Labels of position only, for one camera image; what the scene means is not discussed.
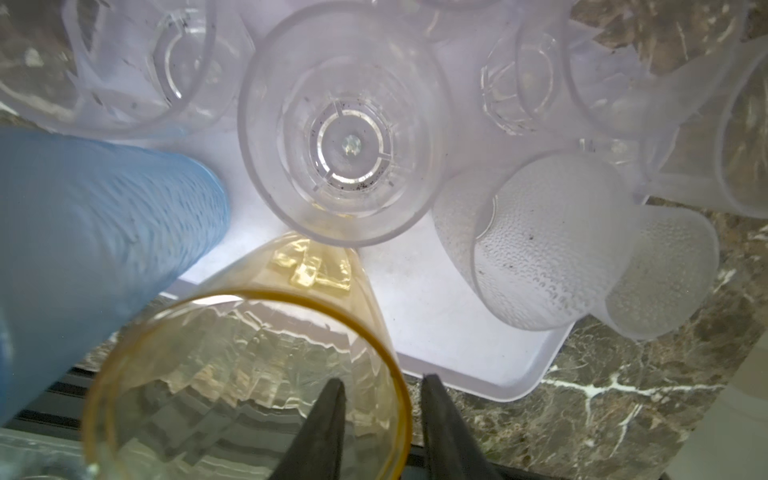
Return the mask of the lavender plastic tray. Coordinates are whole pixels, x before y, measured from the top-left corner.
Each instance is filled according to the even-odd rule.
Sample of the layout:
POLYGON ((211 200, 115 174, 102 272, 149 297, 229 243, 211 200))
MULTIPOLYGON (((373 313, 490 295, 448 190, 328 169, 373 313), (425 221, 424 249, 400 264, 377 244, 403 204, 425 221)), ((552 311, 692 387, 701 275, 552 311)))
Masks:
MULTIPOLYGON (((536 153, 563 146, 546 133, 510 136, 481 109, 481 67, 503 29, 518 21, 510 4, 493 6, 479 25, 436 49, 463 116, 461 135, 468 141, 453 171, 468 166, 476 152, 517 166, 536 153)), ((210 167, 231 199, 231 226, 224 239, 172 287, 184 295, 286 228, 248 178, 234 131, 207 130, 172 142, 170 149, 210 167)), ((363 248, 360 255, 400 366, 408 374, 436 373, 450 387, 509 402, 540 383, 569 334, 568 327, 526 332, 498 320, 454 267, 431 218, 392 240, 363 248)))

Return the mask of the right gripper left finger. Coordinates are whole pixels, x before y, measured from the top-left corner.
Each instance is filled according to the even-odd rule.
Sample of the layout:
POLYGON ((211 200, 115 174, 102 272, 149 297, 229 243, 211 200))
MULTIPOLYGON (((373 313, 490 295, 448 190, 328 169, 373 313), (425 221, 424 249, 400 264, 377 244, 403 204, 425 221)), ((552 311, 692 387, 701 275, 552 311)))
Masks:
POLYGON ((339 479, 345 422, 345 386, 332 378, 269 479, 339 479))

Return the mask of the frosted dimpled tall cup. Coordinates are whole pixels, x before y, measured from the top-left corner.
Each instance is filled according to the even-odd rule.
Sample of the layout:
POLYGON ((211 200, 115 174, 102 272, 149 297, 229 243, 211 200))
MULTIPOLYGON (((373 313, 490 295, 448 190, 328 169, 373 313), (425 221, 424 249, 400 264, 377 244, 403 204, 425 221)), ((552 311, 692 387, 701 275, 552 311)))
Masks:
POLYGON ((466 169, 432 209, 440 242, 478 298, 528 331, 570 325, 607 297, 629 264, 636 214, 613 165, 564 151, 466 169))

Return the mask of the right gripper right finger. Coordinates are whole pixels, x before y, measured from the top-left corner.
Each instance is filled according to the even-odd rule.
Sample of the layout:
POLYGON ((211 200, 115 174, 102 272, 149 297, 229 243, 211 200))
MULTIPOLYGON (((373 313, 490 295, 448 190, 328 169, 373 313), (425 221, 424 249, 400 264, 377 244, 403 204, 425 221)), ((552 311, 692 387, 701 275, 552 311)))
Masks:
POLYGON ((421 423, 429 479, 500 479, 485 459, 437 374, 420 386, 421 423))

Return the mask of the frosted dimpled small cup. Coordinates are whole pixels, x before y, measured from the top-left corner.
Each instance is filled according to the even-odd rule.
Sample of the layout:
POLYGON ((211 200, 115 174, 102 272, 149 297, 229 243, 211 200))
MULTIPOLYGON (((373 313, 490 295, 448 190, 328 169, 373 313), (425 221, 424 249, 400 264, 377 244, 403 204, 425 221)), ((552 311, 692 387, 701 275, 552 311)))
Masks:
POLYGON ((702 214, 640 205, 626 269, 591 315, 619 335, 651 340, 686 323, 710 292, 719 241, 702 214))

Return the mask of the clear ribbed small glass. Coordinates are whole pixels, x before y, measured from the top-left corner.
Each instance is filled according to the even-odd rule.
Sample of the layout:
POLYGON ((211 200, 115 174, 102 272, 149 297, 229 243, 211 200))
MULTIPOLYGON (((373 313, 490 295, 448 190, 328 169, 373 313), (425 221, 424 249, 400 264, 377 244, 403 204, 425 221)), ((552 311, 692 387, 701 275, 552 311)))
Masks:
POLYGON ((389 241, 429 210, 452 146, 433 50, 372 5, 302 8, 266 36, 238 103, 249 178, 292 229, 336 246, 389 241))

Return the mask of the tall blue plastic tumbler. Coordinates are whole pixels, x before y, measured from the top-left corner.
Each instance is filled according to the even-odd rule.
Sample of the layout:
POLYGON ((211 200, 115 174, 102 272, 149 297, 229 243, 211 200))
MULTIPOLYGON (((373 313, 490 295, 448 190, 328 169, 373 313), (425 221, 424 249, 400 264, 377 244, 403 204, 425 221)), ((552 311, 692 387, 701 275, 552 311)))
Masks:
POLYGON ((1 131, 1 418, 8 421, 212 250, 226 190, 178 154, 1 131))

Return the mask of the yellow glass mug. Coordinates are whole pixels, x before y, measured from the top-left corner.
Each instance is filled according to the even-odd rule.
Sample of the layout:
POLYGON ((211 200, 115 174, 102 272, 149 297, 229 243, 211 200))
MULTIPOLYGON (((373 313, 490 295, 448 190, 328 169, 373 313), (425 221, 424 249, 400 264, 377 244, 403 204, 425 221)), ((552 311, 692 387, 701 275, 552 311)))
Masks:
POLYGON ((269 479, 325 384, 339 479, 397 479, 412 407, 358 252, 291 232, 121 335, 81 420, 94 479, 269 479))

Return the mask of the clear faceted small glass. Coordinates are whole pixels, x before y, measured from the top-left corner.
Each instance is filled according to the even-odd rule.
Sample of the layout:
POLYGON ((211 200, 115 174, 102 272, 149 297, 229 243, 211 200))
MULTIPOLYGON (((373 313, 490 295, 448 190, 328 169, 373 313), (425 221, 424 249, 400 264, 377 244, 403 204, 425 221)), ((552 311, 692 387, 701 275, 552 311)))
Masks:
POLYGON ((558 26, 571 1, 495 1, 481 10, 473 33, 481 45, 472 112, 478 132, 495 144, 526 150, 589 152, 592 139, 546 126, 542 113, 566 92, 558 26))

